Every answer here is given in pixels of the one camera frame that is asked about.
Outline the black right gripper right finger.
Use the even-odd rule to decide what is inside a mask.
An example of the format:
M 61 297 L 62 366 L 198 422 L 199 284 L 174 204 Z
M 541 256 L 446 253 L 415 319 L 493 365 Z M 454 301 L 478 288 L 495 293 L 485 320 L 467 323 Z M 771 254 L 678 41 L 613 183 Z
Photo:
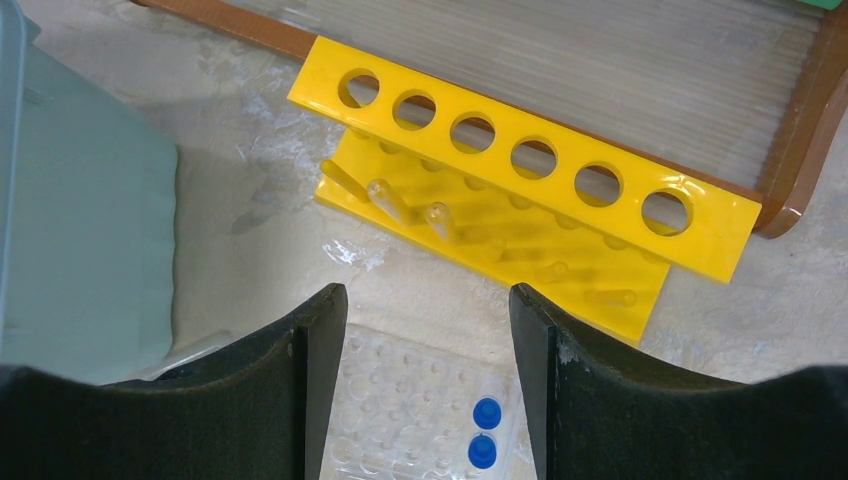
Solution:
M 529 285 L 509 317 L 540 479 L 843 479 L 847 369 L 744 384 L 645 354 Z

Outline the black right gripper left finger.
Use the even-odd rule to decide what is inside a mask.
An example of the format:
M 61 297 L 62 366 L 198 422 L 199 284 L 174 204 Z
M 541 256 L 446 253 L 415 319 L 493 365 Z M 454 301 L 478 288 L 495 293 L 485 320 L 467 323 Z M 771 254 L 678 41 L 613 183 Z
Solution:
M 5 479 L 316 479 L 347 322 L 331 283 L 283 318 L 151 381 L 1 370 Z

